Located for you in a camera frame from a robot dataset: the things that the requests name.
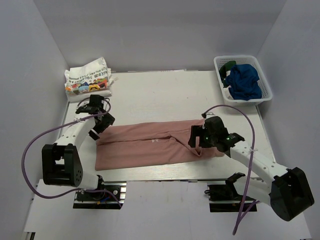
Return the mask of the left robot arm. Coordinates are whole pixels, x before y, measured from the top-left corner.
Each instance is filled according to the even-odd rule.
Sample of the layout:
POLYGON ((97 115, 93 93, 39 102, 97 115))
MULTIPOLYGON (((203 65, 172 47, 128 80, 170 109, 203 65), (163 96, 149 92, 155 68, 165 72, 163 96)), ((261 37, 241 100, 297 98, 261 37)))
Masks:
POLYGON ((106 187, 100 184, 100 177, 83 170, 78 153, 87 136, 97 141, 99 134, 113 125, 115 118, 105 109, 105 103, 103 96, 91 95, 87 104, 76 109, 75 123, 57 141, 42 148, 42 176, 46 185, 85 189, 96 200, 105 196, 106 187))

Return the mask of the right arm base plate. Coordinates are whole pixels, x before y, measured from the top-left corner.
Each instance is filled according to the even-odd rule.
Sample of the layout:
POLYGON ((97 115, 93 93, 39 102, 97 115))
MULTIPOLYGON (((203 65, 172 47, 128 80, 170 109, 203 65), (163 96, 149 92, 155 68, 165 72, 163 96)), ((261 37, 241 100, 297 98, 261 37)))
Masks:
POLYGON ((226 184, 211 184, 204 194, 209 200, 211 213, 236 213, 240 210, 242 195, 233 194, 226 184))

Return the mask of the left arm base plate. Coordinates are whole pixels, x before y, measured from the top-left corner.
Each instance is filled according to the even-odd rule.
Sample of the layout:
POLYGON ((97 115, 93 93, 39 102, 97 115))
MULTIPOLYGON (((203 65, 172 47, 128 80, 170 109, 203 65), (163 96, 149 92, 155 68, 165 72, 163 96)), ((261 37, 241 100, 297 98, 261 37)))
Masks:
POLYGON ((103 185, 103 188, 111 192, 115 198, 108 192, 90 193, 84 190, 75 193, 73 208, 87 210, 120 210, 124 204, 127 183, 126 182, 109 182, 103 185))

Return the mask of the pink printed t shirt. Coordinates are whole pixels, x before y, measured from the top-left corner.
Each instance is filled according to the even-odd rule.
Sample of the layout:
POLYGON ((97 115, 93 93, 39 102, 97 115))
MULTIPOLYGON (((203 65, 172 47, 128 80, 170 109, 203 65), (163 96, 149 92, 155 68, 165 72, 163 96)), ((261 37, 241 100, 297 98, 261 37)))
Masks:
POLYGON ((191 148, 191 127, 204 120, 145 122, 110 126, 96 142, 95 170, 171 165, 222 157, 216 147, 191 148))

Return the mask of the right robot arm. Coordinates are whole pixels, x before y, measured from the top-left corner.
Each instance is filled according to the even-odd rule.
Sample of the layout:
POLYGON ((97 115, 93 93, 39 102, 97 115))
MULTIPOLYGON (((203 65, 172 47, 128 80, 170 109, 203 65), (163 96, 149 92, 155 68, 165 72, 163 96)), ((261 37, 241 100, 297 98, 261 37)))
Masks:
POLYGON ((202 125, 191 126, 188 144, 192 148, 216 147, 259 177, 246 185, 247 174, 237 172, 223 185, 210 185, 205 193, 213 202, 239 201, 246 192, 250 199, 269 205, 278 217, 287 222, 315 203, 303 170, 298 167, 290 169, 252 149, 242 136, 229 133, 218 116, 207 118, 202 125))

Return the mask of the white and green t shirt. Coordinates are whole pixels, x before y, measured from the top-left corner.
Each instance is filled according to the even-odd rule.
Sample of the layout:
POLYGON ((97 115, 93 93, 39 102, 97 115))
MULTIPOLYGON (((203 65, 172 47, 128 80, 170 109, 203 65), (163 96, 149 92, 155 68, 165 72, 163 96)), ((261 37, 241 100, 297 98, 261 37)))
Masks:
POLYGON ((229 85, 226 83, 226 78, 230 75, 231 69, 237 63, 235 60, 228 61, 219 69, 219 76, 224 88, 227 88, 229 85))

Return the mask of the blue t shirt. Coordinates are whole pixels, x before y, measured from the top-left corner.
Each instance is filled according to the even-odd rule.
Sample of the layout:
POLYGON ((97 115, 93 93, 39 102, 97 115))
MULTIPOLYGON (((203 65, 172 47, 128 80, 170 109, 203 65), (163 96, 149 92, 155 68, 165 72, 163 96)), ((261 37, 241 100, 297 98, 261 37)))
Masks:
POLYGON ((231 100, 260 99, 262 90, 258 85, 259 79, 257 70, 250 64, 236 64, 225 79, 228 87, 223 88, 231 100))

